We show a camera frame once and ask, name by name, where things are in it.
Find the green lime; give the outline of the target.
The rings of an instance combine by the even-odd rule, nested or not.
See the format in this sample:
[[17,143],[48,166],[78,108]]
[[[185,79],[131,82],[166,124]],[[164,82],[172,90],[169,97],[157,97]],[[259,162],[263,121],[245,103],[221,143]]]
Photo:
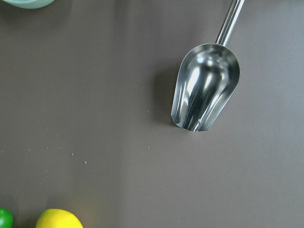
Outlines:
[[5,208],[0,208],[0,228],[12,228],[13,222],[12,213]]

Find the metal ice scoop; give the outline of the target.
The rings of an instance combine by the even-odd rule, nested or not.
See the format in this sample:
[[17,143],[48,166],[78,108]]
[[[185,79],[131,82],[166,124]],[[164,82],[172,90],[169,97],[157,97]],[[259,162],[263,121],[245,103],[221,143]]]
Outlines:
[[243,0],[232,1],[215,43],[196,46],[181,62],[171,108],[178,127],[209,130],[233,95],[240,67],[227,44],[243,5]]

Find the green bowl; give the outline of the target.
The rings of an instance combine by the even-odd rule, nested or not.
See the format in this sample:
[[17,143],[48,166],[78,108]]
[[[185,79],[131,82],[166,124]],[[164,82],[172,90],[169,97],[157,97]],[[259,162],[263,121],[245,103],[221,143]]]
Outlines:
[[54,0],[4,0],[4,2],[22,9],[39,9],[54,2]]

